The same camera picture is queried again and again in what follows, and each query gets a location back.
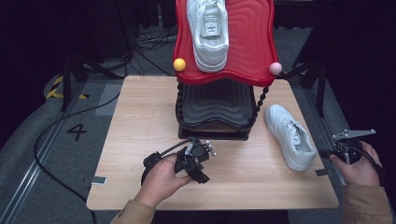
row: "human hand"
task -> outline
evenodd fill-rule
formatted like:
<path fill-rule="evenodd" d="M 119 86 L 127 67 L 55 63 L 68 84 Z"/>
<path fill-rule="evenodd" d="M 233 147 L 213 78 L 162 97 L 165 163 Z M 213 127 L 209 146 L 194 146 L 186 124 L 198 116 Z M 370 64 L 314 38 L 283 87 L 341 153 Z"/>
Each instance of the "human hand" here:
<path fill-rule="evenodd" d="M 371 157 L 373 157 L 374 161 L 382 167 L 378 155 L 371 145 L 361 141 L 361 149 L 366 151 Z M 362 156 L 360 160 L 353 164 L 346 164 L 334 155 L 330 156 L 330 160 L 340 170 L 348 185 L 379 186 L 378 174 L 376 173 L 372 163 L 365 157 Z"/>
<path fill-rule="evenodd" d="M 191 177 L 177 177 L 175 174 L 176 155 L 166 157 L 157 162 L 148 172 L 142 188 L 134 197 L 135 201 L 157 206 L 162 200 L 172 196 L 178 189 L 192 181 Z"/>

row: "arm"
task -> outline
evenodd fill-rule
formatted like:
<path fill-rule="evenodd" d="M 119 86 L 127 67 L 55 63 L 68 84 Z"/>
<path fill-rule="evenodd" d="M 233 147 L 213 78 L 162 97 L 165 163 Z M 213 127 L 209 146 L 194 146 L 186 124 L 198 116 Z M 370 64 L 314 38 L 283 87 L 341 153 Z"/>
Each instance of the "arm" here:
<path fill-rule="evenodd" d="M 149 224 L 155 207 L 191 182 L 189 176 L 177 177 L 174 171 L 177 157 L 159 161 L 149 172 L 133 200 L 130 200 L 111 221 L 111 224 Z"/>
<path fill-rule="evenodd" d="M 381 165 L 372 146 L 365 142 L 361 142 L 361 146 Z M 346 186 L 343 186 L 343 223 L 392 223 L 388 196 L 384 188 L 379 187 L 373 165 L 364 157 L 350 165 L 334 155 L 330 156 L 330 160 L 346 181 Z"/>

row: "sleeve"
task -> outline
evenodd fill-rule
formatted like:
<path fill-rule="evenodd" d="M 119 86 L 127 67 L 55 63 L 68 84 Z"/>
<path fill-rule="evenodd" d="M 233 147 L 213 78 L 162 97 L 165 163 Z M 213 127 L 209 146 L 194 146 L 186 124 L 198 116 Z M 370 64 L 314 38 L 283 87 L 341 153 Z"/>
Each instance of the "sleeve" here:
<path fill-rule="evenodd" d="M 125 207 L 111 220 L 110 224 L 150 224 L 155 207 L 129 200 Z"/>
<path fill-rule="evenodd" d="M 343 223 L 392 223 L 387 193 L 377 186 L 343 186 Z"/>

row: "yellow ball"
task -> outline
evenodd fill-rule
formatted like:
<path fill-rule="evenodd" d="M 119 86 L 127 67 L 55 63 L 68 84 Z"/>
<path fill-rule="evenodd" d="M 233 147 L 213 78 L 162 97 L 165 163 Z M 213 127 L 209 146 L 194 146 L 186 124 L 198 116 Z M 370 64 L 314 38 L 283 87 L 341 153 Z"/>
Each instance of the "yellow ball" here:
<path fill-rule="evenodd" d="M 186 69 L 186 62 L 183 59 L 176 59 L 174 61 L 174 68 L 178 72 L 182 72 L 184 69 Z"/>

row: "white shoe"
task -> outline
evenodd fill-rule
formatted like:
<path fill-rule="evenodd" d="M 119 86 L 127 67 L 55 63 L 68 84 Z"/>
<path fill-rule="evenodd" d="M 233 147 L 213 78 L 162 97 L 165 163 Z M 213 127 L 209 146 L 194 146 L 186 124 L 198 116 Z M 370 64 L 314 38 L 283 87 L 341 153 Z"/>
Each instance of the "white shoe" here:
<path fill-rule="evenodd" d="M 290 169 L 304 171 L 317 151 L 301 124 L 281 105 L 271 105 L 265 112 L 265 123 L 282 148 L 283 158 Z"/>
<path fill-rule="evenodd" d="M 224 0 L 188 0 L 187 15 L 197 67 L 207 73 L 220 71 L 229 48 Z"/>

